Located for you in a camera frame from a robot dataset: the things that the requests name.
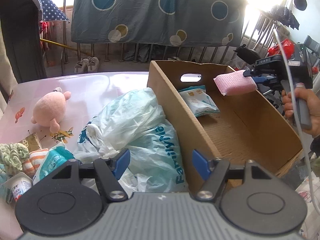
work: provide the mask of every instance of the black sleeve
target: black sleeve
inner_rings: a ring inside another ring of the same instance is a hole
[[[312,152],[315,152],[317,157],[320,156],[320,135],[318,135],[316,138],[313,139],[313,141],[310,145],[310,150]]]

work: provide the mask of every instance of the hanging bedsheet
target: hanging bedsheet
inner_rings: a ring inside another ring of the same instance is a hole
[[[71,40],[239,46],[246,0],[75,0]]]

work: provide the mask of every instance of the navy blue fabric with white stars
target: navy blue fabric with white stars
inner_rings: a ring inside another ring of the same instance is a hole
[[[44,22],[51,21],[68,21],[69,19],[64,13],[52,2],[52,0],[39,0],[42,10],[42,20]]]

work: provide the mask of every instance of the metal screw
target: metal screw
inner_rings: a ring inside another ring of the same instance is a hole
[[[125,194],[121,190],[114,190],[110,192],[110,197],[113,199],[122,199],[125,197]]]
[[[202,190],[198,192],[198,197],[201,199],[211,199],[213,198],[213,194],[210,191]]]

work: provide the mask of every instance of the striped towel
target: striped towel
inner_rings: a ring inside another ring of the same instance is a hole
[[[49,149],[45,148],[31,152],[29,159],[22,164],[24,173],[32,178],[36,174],[37,169],[39,168],[48,151]]]

